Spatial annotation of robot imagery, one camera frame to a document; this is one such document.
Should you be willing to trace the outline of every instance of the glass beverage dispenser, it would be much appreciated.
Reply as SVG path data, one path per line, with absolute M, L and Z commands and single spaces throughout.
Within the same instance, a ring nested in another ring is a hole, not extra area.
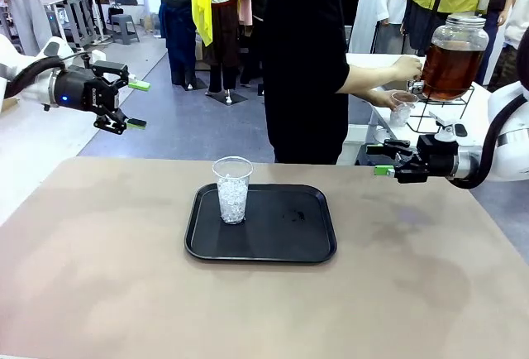
M 451 101 L 470 89 L 487 49 L 484 26 L 484 18 L 461 13 L 449 15 L 436 29 L 421 77 L 425 97 Z

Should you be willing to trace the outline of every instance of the white coat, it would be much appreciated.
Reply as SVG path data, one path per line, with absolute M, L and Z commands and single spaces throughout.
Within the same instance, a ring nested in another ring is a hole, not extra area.
M 406 0 L 359 0 L 349 50 L 370 53 L 377 22 L 389 19 L 401 24 L 406 11 Z

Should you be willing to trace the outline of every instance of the floor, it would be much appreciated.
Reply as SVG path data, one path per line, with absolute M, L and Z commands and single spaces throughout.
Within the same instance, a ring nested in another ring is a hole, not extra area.
M 126 63 L 143 79 L 166 53 L 163 41 L 140 31 L 141 42 L 130 46 L 107 43 L 95 47 L 109 61 Z M 134 49 L 136 56 L 131 57 Z M 121 90 L 124 101 L 132 92 Z M 97 129 L 94 115 L 67 108 L 44 112 L 42 106 L 20 101 L 0 116 L 0 225 L 65 159 L 76 156 Z
M 207 73 L 198 76 L 208 81 Z M 248 101 L 226 107 L 204 96 L 204 90 L 185 92 L 174 87 L 168 77 L 165 56 L 145 78 L 151 91 L 134 92 L 123 104 L 125 114 L 148 122 L 146 130 L 130 130 L 124 136 L 99 132 L 80 155 L 185 160 L 239 155 L 254 162 L 274 160 L 256 85 L 238 88 L 236 92 Z M 351 98 L 350 123 L 367 124 L 369 115 L 368 104 Z M 486 183 L 472 194 L 529 263 L 529 181 Z

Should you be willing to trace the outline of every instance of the ice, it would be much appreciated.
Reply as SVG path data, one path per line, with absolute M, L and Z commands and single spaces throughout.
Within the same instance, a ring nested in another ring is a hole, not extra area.
M 389 115 L 389 122 L 392 126 L 403 127 L 412 115 L 412 108 L 407 105 L 399 105 L 395 111 Z
M 220 178 L 217 187 L 222 219 L 228 224 L 240 223 L 245 217 L 246 197 L 248 196 L 247 179 Z

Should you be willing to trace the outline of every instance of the hand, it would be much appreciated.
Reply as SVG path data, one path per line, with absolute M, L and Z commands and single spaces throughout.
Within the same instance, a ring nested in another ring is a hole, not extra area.
M 498 17 L 498 26 L 502 26 L 503 24 L 505 24 L 505 22 L 507 22 L 507 18 L 509 16 L 509 11 L 503 11 L 501 13 L 499 13 L 499 17 Z
M 403 55 L 391 66 L 393 70 L 393 80 L 405 82 L 408 80 L 419 79 L 422 74 L 422 64 L 417 57 Z
M 391 95 L 398 90 L 388 90 L 387 92 L 371 90 L 369 92 L 369 102 L 375 107 L 389 108 L 394 111 L 398 104 L 392 99 Z

